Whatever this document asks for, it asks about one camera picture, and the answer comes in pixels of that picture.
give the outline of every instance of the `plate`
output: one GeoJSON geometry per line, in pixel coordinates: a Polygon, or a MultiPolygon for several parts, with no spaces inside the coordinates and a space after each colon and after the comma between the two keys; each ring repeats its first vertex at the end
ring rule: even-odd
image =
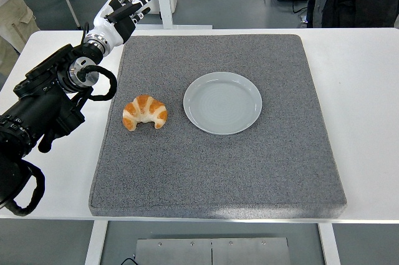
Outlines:
{"type": "Polygon", "coordinates": [[[262,98],[247,78],[230,72],[214,72],[196,79],[187,88],[183,106],[198,128],[230,135],[250,127],[259,117],[262,98]]]}

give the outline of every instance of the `khaki pants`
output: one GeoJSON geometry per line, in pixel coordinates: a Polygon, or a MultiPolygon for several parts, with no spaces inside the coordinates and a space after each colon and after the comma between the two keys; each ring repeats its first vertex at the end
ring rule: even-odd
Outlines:
{"type": "Polygon", "coordinates": [[[7,77],[28,38],[40,29],[24,0],[8,0],[0,6],[0,74],[7,77]]]}

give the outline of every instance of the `gray floor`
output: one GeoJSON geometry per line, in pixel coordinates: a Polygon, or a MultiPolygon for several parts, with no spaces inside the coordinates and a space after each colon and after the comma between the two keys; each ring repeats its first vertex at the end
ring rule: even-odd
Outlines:
{"type": "MultiPolygon", "coordinates": [[[[42,30],[74,30],[75,24],[65,0],[25,0],[42,30]]],[[[81,25],[92,19],[106,0],[70,0],[81,25]]],[[[295,2],[298,10],[306,2],[295,2]]],[[[295,28],[299,14],[292,3],[278,0],[177,0],[174,24],[213,25],[214,29],[295,28]]],[[[158,14],[147,15],[140,24],[161,24],[158,14]]]]}
{"type": "MultiPolygon", "coordinates": [[[[72,0],[81,24],[106,0],[72,0]]],[[[42,30],[75,30],[65,0],[26,0],[42,30]]],[[[295,10],[305,2],[294,4],[295,10]]],[[[207,24],[214,29],[295,28],[300,14],[277,0],[178,0],[174,24],[207,24]]],[[[160,24],[148,15],[142,24],[160,24]]],[[[0,220],[0,264],[84,264],[91,221],[0,220]]],[[[342,265],[399,264],[398,225],[334,225],[342,265]]],[[[102,264],[120,264],[135,252],[138,238],[284,236],[292,264],[323,264],[315,225],[110,223],[102,264]]]]}

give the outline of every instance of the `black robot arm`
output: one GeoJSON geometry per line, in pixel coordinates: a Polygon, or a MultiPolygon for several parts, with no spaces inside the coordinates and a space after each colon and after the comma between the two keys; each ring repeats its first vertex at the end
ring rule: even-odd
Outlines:
{"type": "Polygon", "coordinates": [[[25,216],[38,205],[44,194],[44,175],[22,158],[40,139],[38,149],[47,153],[53,140],[83,123],[81,109],[87,100],[110,100],[115,95],[115,76],[99,64],[132,35],[137,22],[149,12],[149,8],[139,9],[149,1],[108,0],[94,20],[94,29],[85,29],[78,46],[60,48],[15,86],[19,100],[0,116],[0,208],[25,216]],[[110,89],[105,95],[92,95],[100,74],[110,80],[110,89]],[[21,208],[14,199],[32,176],[37,187],[28,206],[21,208]]]}

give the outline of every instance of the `gray felt mat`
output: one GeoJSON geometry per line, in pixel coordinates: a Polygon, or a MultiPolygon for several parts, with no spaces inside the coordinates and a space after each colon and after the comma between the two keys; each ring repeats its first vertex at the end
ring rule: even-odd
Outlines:
{"type": "Polygon", "coordinates": [[[125,45],[89,206],[95,216],[334,218],[346,199],[300,37],[137,36],[125,45]],[[198,77],[234,72],[262,96],[258,120],[219,136],[195,127],[183,96],[198,77]],[[122,125],[137,95],[165,103],[155,130],[122,125]]]}

